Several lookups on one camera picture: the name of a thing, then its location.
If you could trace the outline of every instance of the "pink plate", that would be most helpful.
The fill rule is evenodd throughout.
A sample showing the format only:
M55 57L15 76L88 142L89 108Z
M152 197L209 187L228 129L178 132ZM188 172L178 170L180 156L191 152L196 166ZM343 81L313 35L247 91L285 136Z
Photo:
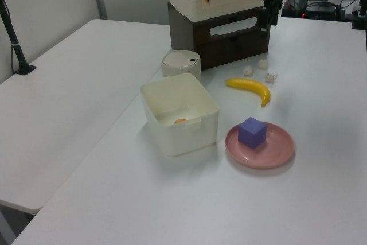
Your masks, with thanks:
M279 126L267 125L265 142L256 149L238 141L239 126L233 127L225 137L225 146L239 163L255 169L270 169L287 162L294 152L292 137Z

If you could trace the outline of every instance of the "banana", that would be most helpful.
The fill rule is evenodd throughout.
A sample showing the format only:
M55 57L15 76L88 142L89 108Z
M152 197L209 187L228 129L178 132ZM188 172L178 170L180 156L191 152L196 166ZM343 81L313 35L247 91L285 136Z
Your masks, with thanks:
M239 78L234 77L229 80L226 80L225 84L230 87L242 88L242 89L250 90L252 92L259 94L259 96L262 99L261 107L266 106L266 104L270 100L269 89L264 84L256 80L239 79Z

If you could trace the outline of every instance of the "small white container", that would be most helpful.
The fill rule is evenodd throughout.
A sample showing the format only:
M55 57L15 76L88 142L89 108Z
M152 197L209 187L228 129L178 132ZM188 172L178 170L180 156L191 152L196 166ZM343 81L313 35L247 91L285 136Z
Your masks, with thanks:
M183 73L193 74L200 81L200 56L196 52L176 50L169 53L162 61L163 77L173 77Z
M193 75L166 77L140 91L150 131L163 154L177 156L216 141L219 106ZM174 124L177 119L187 121Z

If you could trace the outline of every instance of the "purple cube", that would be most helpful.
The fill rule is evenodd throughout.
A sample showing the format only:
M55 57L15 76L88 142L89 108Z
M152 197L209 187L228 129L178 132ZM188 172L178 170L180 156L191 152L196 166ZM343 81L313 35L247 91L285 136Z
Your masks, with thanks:
M266 138L266 125L250 117L239 125L239 142L257 148Z

